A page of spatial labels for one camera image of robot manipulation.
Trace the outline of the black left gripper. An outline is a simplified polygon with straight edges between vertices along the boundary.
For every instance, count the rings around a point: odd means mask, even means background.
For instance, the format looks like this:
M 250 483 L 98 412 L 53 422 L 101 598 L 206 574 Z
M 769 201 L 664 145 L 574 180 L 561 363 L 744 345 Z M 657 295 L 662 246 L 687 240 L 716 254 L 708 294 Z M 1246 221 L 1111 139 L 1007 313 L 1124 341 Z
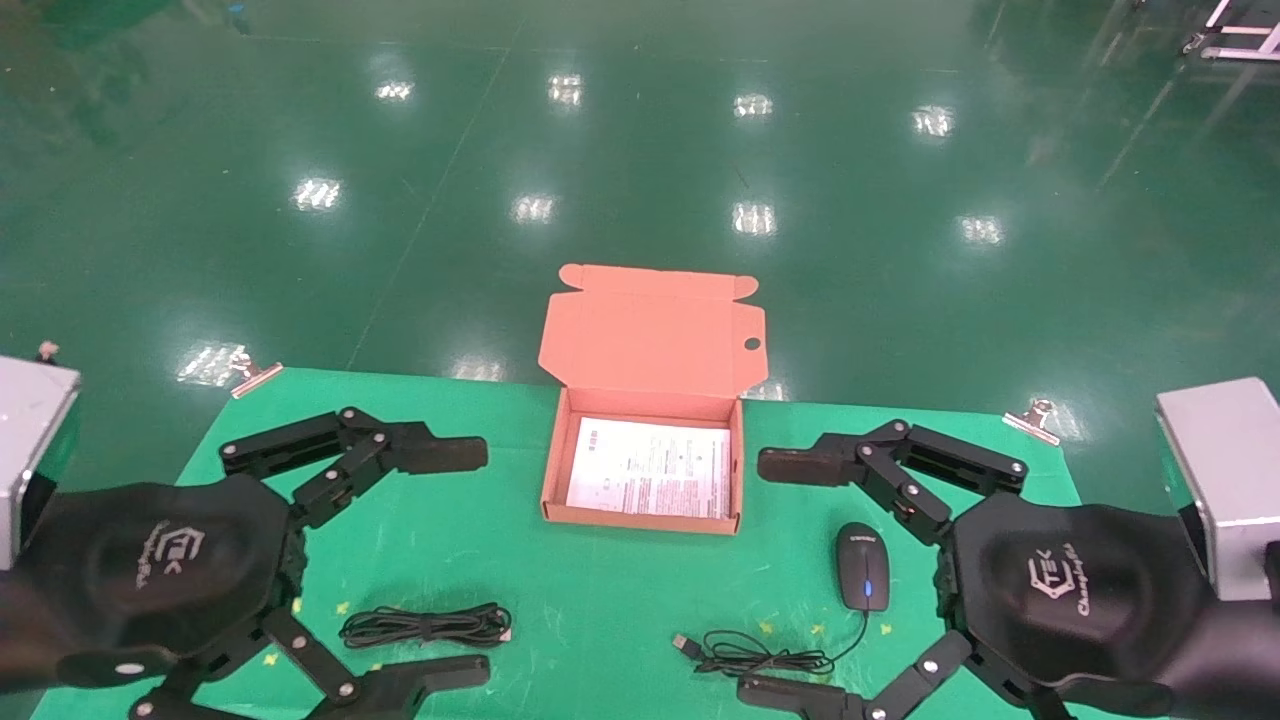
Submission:
M 3 573 L 3 691 L 225 676 L 303 571 L 288 502 L 250 477 L 55 493 Z

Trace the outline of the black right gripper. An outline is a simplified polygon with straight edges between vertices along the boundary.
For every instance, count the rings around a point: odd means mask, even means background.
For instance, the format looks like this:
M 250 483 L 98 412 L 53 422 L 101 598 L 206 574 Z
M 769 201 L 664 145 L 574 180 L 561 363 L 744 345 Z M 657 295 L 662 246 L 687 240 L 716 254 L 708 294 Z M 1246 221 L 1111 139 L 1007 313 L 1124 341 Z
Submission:
M 940 616 L 998 693 L 1164 693 L 1215 602 L 1171 516 L 996 495 L 940 544 Z

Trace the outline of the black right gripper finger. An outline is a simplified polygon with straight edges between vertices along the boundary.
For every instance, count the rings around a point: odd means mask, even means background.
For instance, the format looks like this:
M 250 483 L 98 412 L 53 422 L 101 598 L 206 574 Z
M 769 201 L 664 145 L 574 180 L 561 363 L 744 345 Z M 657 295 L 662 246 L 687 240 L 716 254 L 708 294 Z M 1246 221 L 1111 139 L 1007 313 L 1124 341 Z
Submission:
M 952 629 L 874 697 L 838 687 L 748 675 L 737 697 L 746 705 L 801 719 L 910 719 L 960 667 L 977 669 L 991 687 L 1016 700 L 1032 719 L 1070 719 L 1053 684 L 1076 670 L 1076 634 L 1060 628 L 1005 632 Z
M 916 474 L 989 497 L 1021 493 L 1028 473 L 1021 460 L 904 419 L 864 434 L 823 433 L 810 448 L 765 447 L 756 470 L 772 483 L 855 486 L 925 546 L 940 544 L 954 520 Z

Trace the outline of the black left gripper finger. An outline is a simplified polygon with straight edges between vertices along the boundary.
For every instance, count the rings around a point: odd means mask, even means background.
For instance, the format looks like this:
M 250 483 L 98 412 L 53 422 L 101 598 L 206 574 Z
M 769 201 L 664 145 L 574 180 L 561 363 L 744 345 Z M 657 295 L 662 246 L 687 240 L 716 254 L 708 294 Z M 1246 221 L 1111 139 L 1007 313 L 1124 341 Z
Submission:
M 489 660 L 483 655 L 431 659 L 385 665 L 361 676 L 305 628 L 289 609 L 278 609 L 259 623 L 260 632 L 320 689 L 323 700 L 308 719 L 413 719 L 434 693 L 488 683 Z M 132 719 L 242 719 L 193 702 L 205 676 L 195 666 L 178 665 L 160 685 L 131 708 Z
M 476 471 L 488 464 L 479 436 L 443 438 L 422 421 L 383 421 L 343 407 L 225 443 L 227 475 L 266 480 L 324 461 L 326 466 L 294 489 L 294 527 L 317 529 L 393 471 L 408 475 Z

